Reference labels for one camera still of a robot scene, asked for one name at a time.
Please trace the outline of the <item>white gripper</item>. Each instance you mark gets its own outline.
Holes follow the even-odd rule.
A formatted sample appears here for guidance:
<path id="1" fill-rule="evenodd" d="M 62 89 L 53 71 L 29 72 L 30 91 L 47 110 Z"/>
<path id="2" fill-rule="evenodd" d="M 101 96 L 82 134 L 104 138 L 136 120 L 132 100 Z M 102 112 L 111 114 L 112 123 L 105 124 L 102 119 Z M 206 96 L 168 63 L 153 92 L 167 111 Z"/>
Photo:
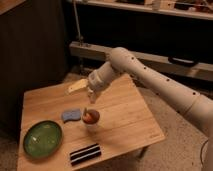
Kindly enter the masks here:
<path id="1" fill-rule="evenodd" d="M 106 89 L 106 84 L 101 80 L 98 71 L 94 70 L 92 71 L 87 79 L 80 79 L 70 85 L 68 87 L 68 93 L 72 93 L 74 91 L 80 90 L 85 88 L 88 85 L 88 87 L 95 93 L 104 91 Z"/>

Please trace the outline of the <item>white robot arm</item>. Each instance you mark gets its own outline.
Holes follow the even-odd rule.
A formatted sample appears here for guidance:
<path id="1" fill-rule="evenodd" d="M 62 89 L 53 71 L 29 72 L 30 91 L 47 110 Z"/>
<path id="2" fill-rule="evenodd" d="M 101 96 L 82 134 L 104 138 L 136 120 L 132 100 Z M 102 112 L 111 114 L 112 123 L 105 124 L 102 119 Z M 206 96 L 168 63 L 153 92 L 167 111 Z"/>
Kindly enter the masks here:
<path id="1" fill-rule="evenodd" d="M 149 68 L 126 48 L 113 48 L 100 68 L 92 71 L 87 79 L 72 84 L 68 92 L 86 88 L 89 97 L 94 99 L 124 73 L 136 77 L 208 137 L 202 171 L 213 171 L 213 100 Z"/>

